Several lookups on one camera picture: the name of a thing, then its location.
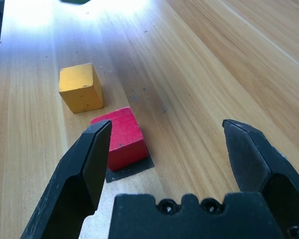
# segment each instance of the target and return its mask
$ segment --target screw hole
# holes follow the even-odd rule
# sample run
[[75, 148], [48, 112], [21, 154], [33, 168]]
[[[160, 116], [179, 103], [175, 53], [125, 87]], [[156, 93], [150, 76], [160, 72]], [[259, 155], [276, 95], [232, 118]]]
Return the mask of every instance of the screw hole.
[[173, 215], [180, 210], [180, 205], [172, 199], [163, 199], [159, 202], [157, 209], [165, 215]]
[[299, 239], [299, 226], [290, 227], [287, 232], [291, 239]]
[[209, 214], [217, 215], [223, 212], [223, 206], [213, 198], [205, 198], [200, 206]]

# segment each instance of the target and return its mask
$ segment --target wooden table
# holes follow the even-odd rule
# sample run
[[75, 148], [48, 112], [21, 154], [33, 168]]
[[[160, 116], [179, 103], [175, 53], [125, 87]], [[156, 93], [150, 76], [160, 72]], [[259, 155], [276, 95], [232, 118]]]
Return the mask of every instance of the wooden table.
[[[128, 105], [155, 168], [105, 183], [81, 238], [107, 238], [118, 193], [238, 191], [225, 118], [262, 130], [299, 173], [299, 0], [6, 0], [1, 41], [0, 238], [20, 237], [90, 119]], [[74, 115], [59, 70], [88, 62], [105, 107]]]

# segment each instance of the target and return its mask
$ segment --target yellow block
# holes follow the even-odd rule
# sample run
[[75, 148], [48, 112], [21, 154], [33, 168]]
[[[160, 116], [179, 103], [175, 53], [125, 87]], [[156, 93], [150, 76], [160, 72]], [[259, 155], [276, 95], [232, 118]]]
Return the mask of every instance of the yellow block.
[[103, 107], [102, 87], [92, 63], [61, 69], [59, 93], [73, 113]]

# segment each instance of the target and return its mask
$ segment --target red wooden cube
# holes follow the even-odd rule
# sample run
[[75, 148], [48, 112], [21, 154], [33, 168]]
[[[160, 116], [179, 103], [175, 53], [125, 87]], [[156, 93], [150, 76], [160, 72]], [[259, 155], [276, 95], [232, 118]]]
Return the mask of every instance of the red wooden cube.
[[112, 121], [109, 169], [116, 171], [148, 157], [142, 132], [130, 107], [97, 117], [91, 124], [101, 120]]

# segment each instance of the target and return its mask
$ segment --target black mat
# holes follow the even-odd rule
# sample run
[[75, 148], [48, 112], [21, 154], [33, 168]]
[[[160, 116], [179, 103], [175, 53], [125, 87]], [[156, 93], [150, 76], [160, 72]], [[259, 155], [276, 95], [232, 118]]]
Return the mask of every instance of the black mat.
[[127, 178], [130, 177], [134, 174], [143, 172], [149, 168], [153, 168], [154, 167], [154, 163], [151, 159], [150, 153], [148, 153], [148, 157], [145, 159], [142, 159], [136, 163], [133, 163], [125, 168], [122, 168], [118, 171], [111, 171], [109, 168], [106, 171], [106, 182], [107, 183], [111, 183], [113, 181], [117, 181], [120, 180], [122, 178]]

